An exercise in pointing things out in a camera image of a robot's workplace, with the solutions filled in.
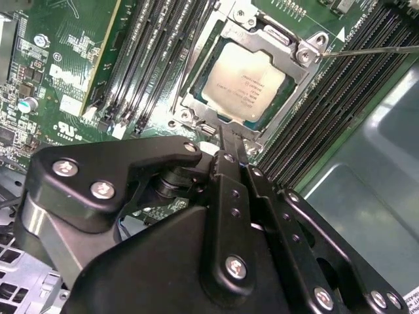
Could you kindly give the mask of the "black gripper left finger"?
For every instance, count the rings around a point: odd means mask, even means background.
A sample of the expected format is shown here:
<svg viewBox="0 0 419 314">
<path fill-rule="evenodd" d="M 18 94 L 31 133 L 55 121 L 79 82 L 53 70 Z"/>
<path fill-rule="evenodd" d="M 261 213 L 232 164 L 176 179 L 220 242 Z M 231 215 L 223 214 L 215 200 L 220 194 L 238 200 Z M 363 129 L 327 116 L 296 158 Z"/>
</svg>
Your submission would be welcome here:
<svg viewBox="0 0 419 314">
<path fill-rule="evenodd" d="M 181 169 L 183 180 L 199 178 L 191 187 L 192 206 L 167 218 L 205 211 L 202 288 L 214 303 L 243 303 L 255 287 L 255 257 L 236 137 L 221 130 L 213 156 L 182 136 L 44 148 L 30 161 L 19 237 L 49 257 L 71 291 L 91 261 L 125 241 L 120 217 L 140 203 L 163 200 L 154 181 Z"/>
</svg>

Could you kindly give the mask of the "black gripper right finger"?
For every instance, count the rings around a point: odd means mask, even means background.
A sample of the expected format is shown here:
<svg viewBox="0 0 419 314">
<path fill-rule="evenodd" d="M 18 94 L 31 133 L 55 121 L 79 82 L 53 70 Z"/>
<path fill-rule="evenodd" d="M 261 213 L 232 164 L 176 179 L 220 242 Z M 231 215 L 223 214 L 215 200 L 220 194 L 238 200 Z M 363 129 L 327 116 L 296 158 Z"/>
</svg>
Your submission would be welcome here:
<svg viewBox="0 0 419 314">
<path fill-rule="evenodd" d="M 235 138 L 251 214 L 290 313 L 408 313 L 402 296 L 298 192 L 276 189 Z"/>
</svg>

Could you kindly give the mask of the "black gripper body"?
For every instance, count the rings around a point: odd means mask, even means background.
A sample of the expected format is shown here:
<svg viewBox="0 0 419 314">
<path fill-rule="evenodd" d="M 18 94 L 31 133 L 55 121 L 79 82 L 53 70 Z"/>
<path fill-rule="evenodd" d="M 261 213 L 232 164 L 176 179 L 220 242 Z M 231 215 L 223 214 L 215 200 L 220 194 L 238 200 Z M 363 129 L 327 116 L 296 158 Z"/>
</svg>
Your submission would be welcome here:
<svg viewBox="0 0 419 314">
<path fill-rule="evenodd" d="M 203 209 L 175 214 L 97 256 L 63 313 L 305 313 L 284 291 L 266 237 L 255 228 L 255 290 L 238 307 L 214 303 L 200 283 L 205 217 Z"/>
</svg>

